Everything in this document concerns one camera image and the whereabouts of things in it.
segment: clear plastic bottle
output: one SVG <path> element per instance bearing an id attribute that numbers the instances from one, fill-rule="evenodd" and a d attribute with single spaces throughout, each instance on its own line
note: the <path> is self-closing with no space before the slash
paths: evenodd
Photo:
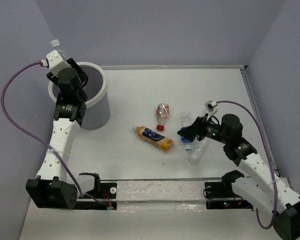
<path id="1" fill-rule="evenodd" d="M 51 46 L 53 47 L 54 50 L 57 50 L 59 54 L 62 56 L 64 60 L 67 60 L 67 55 L 66 52 L 61 48 L 61 44 L 58 39 L 50 41 Z"/>
<path id="2" fill-rule="evenodd" d="M 169 105 L 165 103 L 160 103 L 156 109 L 156 122 L 158 125 L 156 129 L 158 131 L 163 131 L 165 129 L 165 123 L 169 118 Z"/>
<path id="3" fill-rule="evenodd" d="M 180 119 L 181 119 L 181 129 L 189 127 L 192 124 L 191 113 L 189 111 L 183 111 L 180 115 Z M 184 144 L 184 150 L 186 151 L 191 150 L 192 142 L 190 142 L 183 136 L 181 137 L 181 142 Z"/>
<path id="4" fill-rule="evenodd" d="M 189 162 L 198 165 L 203 158 L 204 154 L 206 153 L 209 145 L 210 145 L 211 139 L 205 137 L 203 140 L 198 141 L 195 139 L 193 144 L 193 149 L 189 155 Z"/>

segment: wire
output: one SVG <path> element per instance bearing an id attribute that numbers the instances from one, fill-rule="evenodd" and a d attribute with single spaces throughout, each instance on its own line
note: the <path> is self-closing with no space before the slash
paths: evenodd
<path id="1" fill-rule="evenodd" d="M 105 189 L 103 189 L 103 191 L 105 193 L 106 198 L 108 199 L 108 203 L 109 203 L 110 207 L 112 207 L 107 191 Z"/>
<path id="2" fill-rule="evenodd" d="M 107 204 L 107 198 L 106 198 L 106 195 L 105 195 L 105 193 L 104 193 L 104 192 L 102 192 L 102 195 L 103 195 L 103 198 L 104 198 L 105 205 L 106 205 L 106 206 L 108 206 L 108 204 Z"/>
<path id="3" fill-rule="evenodd" d="M 87 83 L 88 83 L 88 79 L 86 79 L 85 81 L 84 81 L 84 83 L 82 84 L 82 88 L 84 88 L 86 85 L 87 85 Z"/>
<path id="4" fill-rule="evenodd" d="M 214 199 L 214 197 L 207 197 L 207 195 L 205 195 L 205 193 L 207 192 L 207 189 L 203 190 L 203 196 L 208 199 L 208 200 L 212 200 Z"/>
<path id="5" fill-rule="evenodd" d="M 244 202 L 244 198 L 241 198 L 241 201 L 238 203 L 238 205 L 241 205 Z"/>
<path id="6" fill-rule="evenodd" d="M 237 195 L 234 196 L 232 202 L 230 203 L 230 206 L 235 202 L 235 200 L 236 200 L 237 197 L 238 197 Z"/>
<path id="7" fill-rule="evenodd" d="M 210 121 L 213 122 L 214 124 L 216 124 L 214 121 L 212 121 L 212 119 L 216 120 L 216 121 L 217 121 L 217 124 L 220 125 L 219 119 L 216 118 L 216 116 L 211 116 L 211 117 L 210 117 Z"/>
<path id="8" fill-rule="evenodd" d="M 75 186 L 77 187 L 80 196 L 83 197 L 84 195 L 87 195 L 89 198 L 95 200 L 97 203 L 104 205 L 103 202 L 97 200 L 96 198 L 94 198 L 93 196 L 91 196 L 88 193 L 83 193 L 82 189 L 78 183 L 78 181 L 76 180 L 75 176 L 72 174 L 72 172 L 70 171 L 70 169 L 68 168 L 67 164 L 65 163 L 65 161 L 62 159 L 62 157 L 60 156 L 60 154 L 55 151 L 55 149 L 50 146 L 47 142 L 45 142 L 42 138 L 36 136 L 35 134 L 29 132 L 28 130 L 26 130 L 25 128 L 23 128 L 22 126 L 20 126 L 18 123 L 16 123 L 11 116 L 9 115 L 7 109 L 6 109 L 6 105 L 5 105 L 5 96 L 6 96 L 6 92 L 7 89 L 9 87 L 9 85 L 12 83 L 12 81 L 23 71 L 27 70 L 28 68 L 35 66 L 35 65 L 40 65 L 41 62 L 37 61 L 37 62 L 33 62 L 23 68 L 21 68 L 19 71 L 17 71 L 15 74 L 13 74 L 11 76 L 11 78 L 8 80 L 8 82 L 5 84 L 5 86 L 3 87 L 3 90 L 1 92 L 1 98 L 0 98 L 0 103 L 1 103 L 1 108 L 2 111 L 4 113 L 4 115 L 6 116 L 6 118 L 9 120 L 10 123 L 12 123 L 13 126 L 15 126 L 17 129 L 19 129 L 20 131 L 24 132 L 25 134 L 27 134 L 28 136 L 34 138 L 35 140 L 39 141 L 40 143 L 42 143 L 44 146 L 46 146 L 48 149 L 52 150 L 54 155 L 58 158 L 58 160 L 60 161 L 61 165 L 64 167 L 65 171 L 68 173 L 68 175 L 70 176 L 70 178 L 73 180 Z"/>
<path id="9" fill-rule="evenodd" d="M 275 177 L 275 171 L 274 171 L 274 167 L 272 166 L 271 154 L 270 154 L 270 151 L 268 149 L 268 145 L 267 145 L 267 141 L 266 141 L 266 136 L 262 132 L 261 126 L 260 126 L 259 122 L 257 121 L 257 119 L 255 118 L 255 116 L 252 114 L 251 111 L 249 111 L 248 108 L 246 108 L 242 104 L 237 103 L 235 101 L 229 101 L 229 100 L 217 101 L 216 103 L 217 104 L 223 104 L 223 103 L 234 104 L 234 105 L 237 105 L 237 106 L 243 108 L 252 117 L 253 121 L 255 122 L 255 125 L 257 126 L 257 128 L 259 130 L 259 133 L 260 133 L 260 136 L 261 136 L 261 140 L 262 140 L 262 144 L 263 144 L 263 147 L 264 147 L 264 150 L 265 150 L 265 155 L 266 155 L 266 158 L 267 158 L 268 163 L 269 163 L 271 177 L 272 177 L 272 180 L 273 180 L 274 204 L 273 204 L 272 218 L 271 218 L 271 221 L 270 221 L 270 223 L 269 223 L 268 226 L 263 226 L 262 225 L 262 223 L 260 221 L 258 209 L 256 209 L 256 219 L 257 219 L 257 221 L 258 221 L 258 223 L 259 223 L 259 225 L 260 225 L 261 228 L 263 228 L 263 229 L 270 229 L 273 226 L 274 222 L 275 222 L 276 214 L 277 214 L 277 208 L 278 208 L 278 187 L 277 187 L 277 183 L 275 181 L 275 179 L 276 179 L 276 177 Z"/>

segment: white bracket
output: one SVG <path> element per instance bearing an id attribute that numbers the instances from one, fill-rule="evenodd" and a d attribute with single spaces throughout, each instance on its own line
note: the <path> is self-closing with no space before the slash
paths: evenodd
<path id="1" fill-rule="evenodd" d="M 206 109 L 208 110 L 208 117 L 206 118 L 208 120 L 211 116 L 214 116 L 216 114 L 216 112 L 218 111 L 218 108 L 217 108 L 218 104 L 216 101 L 208 101 L 204 105 L 205 105 Z"/>
<path id="2" fill-rule="evenodd" d="M 241 160 L 239 168 L 246 172 L 257 184 L 259 191 L 263 191 L 270 203 L 274 203 L 274 183 L 271 177 L 271 172 L 266 163 L 261 159 L 259 154 L 250 154 L 246 160 Z M 287 209 L 286 205 L 294 205 L 300 201 L 300 195 L 293 191 L 285 184 L 277 175 L 275 181 L 278 191 L 278 213 L 282 213 Z"/>
<path id="3" fill-rule="evenodd" d="M 65 164 L 68 164 L 71 148 L 79 129 L 80 125 L 76 121 L 69 121 L 67 118 L 53 121 L 50 146 L 60 154 Z M 60 181 L 67 182 L 66 170 L 50 149 L 46 152 L 42 166 L 36 174 L 36 177 L 38 176 L 42 180 L 52 180 L 58 177 Z"/>
<path id="4" fill-rule="evenodd" d="M 62 69 L 71 68 L 69 63 L 62 58 L 57 50 L 53 50 L 52 52 L 48 53 L 46 55 L 46 59 L 49 63 L 50 72 L 55 76 L 58 76 L 58 73 Z"/>

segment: gray wall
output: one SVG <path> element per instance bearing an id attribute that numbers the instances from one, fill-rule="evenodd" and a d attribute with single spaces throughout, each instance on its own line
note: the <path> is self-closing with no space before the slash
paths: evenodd
<path id="1" fill-rule="evenodd" d="M 0 95 L 21 67 L 44 59 L 54 37 L 32 0 L 0 1 Z M 7 92 L 7 110 L 23 127 L 46 140 L 54 104 L 46 69 L 33 67 L 16 78 Z M 29 205 L 25 185 L 44 158 L 45 148 L 14 128 L 0 106 L 0 240 L 17 240 Z"/>
<path id="2" fill-rule="evenodd" d="M 248 68 L 279 172 L 300 193 L 300 0 L 287 0 Z"/>
<path id="3" fill-rule="evenodd" d="M 36 0 L 78 60 L 247 65 L 284 0 Z"/>

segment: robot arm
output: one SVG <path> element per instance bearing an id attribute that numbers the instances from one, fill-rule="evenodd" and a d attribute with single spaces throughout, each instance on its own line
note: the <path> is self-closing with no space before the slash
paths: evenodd
<path id="1" fill-rule="evenodd" d="M 214 103 L 211 101 L 206 104 L 209 111 Z M 198 141 L 207 137 L 223 143 L 225 155 L 257 183 L 255 186 L 235 170 L 222 177 L 224 189 L 243 197 L 271 217 L 274 210 L 274 181 L 269 167 L 257 150 L 242 137 L 242 130 L 243 126 L 236 115 L 224 115 L 220 124 L 206 114 L 197 117 L 191 126 L 178 131 L 178 134 L 191 142 L 198 136 Z M 300 237 L 300 195 L 277 176 L 275 182 L 278 202 L 273 227 L 282 239 L 296 239 Z"/>
<path id="2" fill-rule="evenodd" d="M 54 152 L 67 165 L 75 137 L 81 127 L 86 112 L 87 95 L 83 87 L 88 76 L 69 58 L 64 60 L 54 50 L 46 56 L 43 64 L 49 67 L 47 74 L 60 92 L 57 96 L 53 115 L 53 130 L 48 149 L 35 179 L 28 179 L 26 190 L 38 208 L 72 209 L 77 201 L 78 190 Z M 83 193 L 93 190 L 100 182 L 98 174 L 80 174 L 76 177 Z"/>

